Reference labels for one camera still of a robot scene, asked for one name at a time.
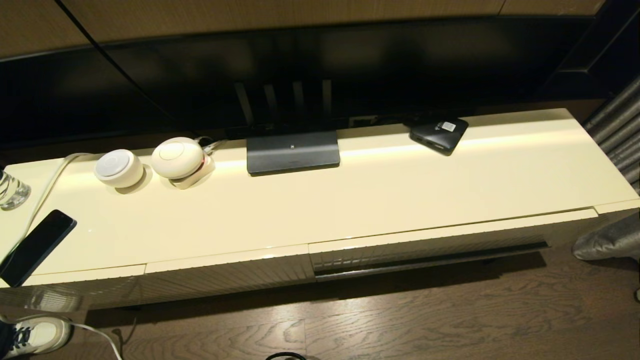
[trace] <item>label sticker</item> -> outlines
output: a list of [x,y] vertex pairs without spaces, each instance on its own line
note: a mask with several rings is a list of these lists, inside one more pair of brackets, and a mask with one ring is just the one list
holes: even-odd
[[447,131],[454,131],[456,129],[456,124],[451,124],[450,122],[445,121],[444,124],[442,124],[442,128]]

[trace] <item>smartphone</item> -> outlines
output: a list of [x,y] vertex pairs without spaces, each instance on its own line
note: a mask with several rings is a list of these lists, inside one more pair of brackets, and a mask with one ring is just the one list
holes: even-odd
[[462,119],[432,120],[412,126],[409,137],[440,154],[449,156],[458,146],[469,124]]
[[17,288],[31,276],[77,222],[60,210],[50,212],[0,264],[0,277]]

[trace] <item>white sneaker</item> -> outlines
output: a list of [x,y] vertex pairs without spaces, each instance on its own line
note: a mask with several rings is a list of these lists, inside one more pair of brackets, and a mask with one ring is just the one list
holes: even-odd
[[15,324],[13,345],[3,357],[11,359],[24,354],[44,354],[61,348],[71,337],[71,325],[48,316]]

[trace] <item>gray curtain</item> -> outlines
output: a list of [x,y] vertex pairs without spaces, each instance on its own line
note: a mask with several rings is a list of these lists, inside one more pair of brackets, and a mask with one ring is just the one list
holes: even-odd
[[[593,115],[584,128],[636,192],[640,191],[640,77]],[[582,236],[573,254],[583,260],[627,256],[638,260],[640,218],[633,215]]]

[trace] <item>glass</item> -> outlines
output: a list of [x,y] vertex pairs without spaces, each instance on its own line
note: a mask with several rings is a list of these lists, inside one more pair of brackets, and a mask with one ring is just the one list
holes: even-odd
[[17,208],[29,197],[30,193],[29,185],[0,170],[0,209]]

